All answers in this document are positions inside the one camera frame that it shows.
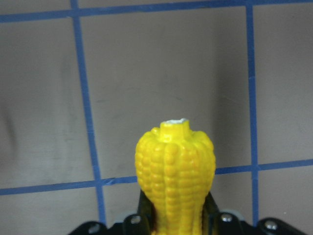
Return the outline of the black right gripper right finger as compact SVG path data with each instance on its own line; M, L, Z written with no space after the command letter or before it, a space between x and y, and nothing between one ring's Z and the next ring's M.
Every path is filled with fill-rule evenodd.
M202 223L201 229L202 235L212 235L214 227L214 217L219 213L219 208L212 196L212 193L209 192L205 198L205 202L202 208Z

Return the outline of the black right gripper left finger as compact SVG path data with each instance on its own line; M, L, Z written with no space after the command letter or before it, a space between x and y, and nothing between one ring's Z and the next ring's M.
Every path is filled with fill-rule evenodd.
M147 221L149 235L152 235L156 226L156 211L153 203L149 200L143 190L140 191L137 212Z

